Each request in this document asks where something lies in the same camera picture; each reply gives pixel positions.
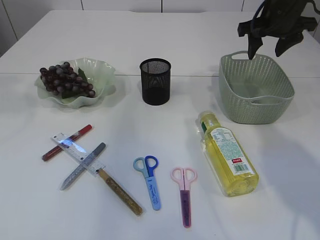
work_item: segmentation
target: white wall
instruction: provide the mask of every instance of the white wall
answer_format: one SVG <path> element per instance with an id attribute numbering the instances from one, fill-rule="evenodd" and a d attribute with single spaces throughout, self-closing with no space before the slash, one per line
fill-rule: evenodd
<path id="1" fill-rule="evenodd" d="M 82 0 L 84 10 L 129 10 L 161 13 L 161 0 Z"/>
<path id="2" fill-rule="evenodd" d="M 18 39 L 51 10 L 82 10 L 81 0 L 3 0 L 3 3 Z"/>
<path id="3" fill-rule="evenodd" d="M 15 42 L 15 33 L 2 5 L 5 5 L 18 39 L 51 10 L 129 10 L 134 12 L 255 12 L 263 0 L 0 0 L 0 55 Z M 315 0 L 320 9 L 320 0 Z M 303 16 L 320 21 L 309 3 Z M 320 27 L 314 37 L 320 42 Z"/>
<path id="4" fill-rule="evenodd" d="M 164 13 L 238 12 L 244 0 L 162 0 Z"/>
<path id="5" fill-rule="evenodd" d="M 0 1 L 0 56 L 17 41 L 5 8 Z"/>

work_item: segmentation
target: pen holder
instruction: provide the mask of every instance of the pen holder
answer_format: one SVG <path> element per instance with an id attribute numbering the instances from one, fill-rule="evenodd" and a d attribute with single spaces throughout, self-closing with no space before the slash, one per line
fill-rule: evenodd
<path id="1" fill-rule="evenodd" d="M 149 105 L 162 105 L 170 98 L 171 64 L 164 59 L 151 58 L 140 64 L 142 99 Z"/>

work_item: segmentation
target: silver glitter pen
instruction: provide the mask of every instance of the silver glitter pen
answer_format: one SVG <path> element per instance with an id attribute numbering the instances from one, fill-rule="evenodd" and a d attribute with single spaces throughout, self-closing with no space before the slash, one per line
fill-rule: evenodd
<path id="1" fill-rule="evenodd" d="M 76 179 L 83 173 L 86 168 L 84 166 L 90 166 L 90 164 L 97 158 L 97 156 L 105 149 L 106 144 L 104 142 L 93 150 L 82 162 L 81 164 L 63 181 L 60 190 L 65 190 L 68 188 Z"/>

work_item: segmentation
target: bunch of grapes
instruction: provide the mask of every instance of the bunch of grapes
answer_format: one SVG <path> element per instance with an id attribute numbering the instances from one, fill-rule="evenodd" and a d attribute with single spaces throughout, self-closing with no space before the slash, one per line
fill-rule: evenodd
<path id="1" fill-rule="evenodd" d="M 40 68 L 41 80 L 48 92 L 57 96 L 61 94 L 63 99 L 70 98 L 76 95 L 81 95 L 89 98 L 94 98 L 96 92 L 94 86 L 88 83 L 84 72 L 79 68 L 79 76 L 70 66 L 69 62 L 64 62 L 62 65 Z"/>

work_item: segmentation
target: wavy bowl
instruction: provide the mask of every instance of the wavy bowl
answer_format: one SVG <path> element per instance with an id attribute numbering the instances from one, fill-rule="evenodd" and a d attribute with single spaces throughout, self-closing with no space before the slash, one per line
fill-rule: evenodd
<path id="1" fill-rule="evenodd" d="M 115 82 L 115 69 L 104 61 L 83 57 L 75 60 L 61 61 L 57 64 L 61 65 L 64 62 L 69 62 L 76 73 L 78 72 L 79 68 L 84 71 L 88 83 L 93 84 L 95 97 L 90 98 L 78 96 L 62 99 L 60 95 L 55 96 L 51 92 L 46 91 L 46 87 L 39 76 L 35 81 L 35 85 L 37 86 L 37 93 L 40 99 L 52 99 L 61 105 L 77 109 L 81 106 L 93 105 L 97 103 L 100 98 L 104 97 L 105 89 L 112 86 Z"/>

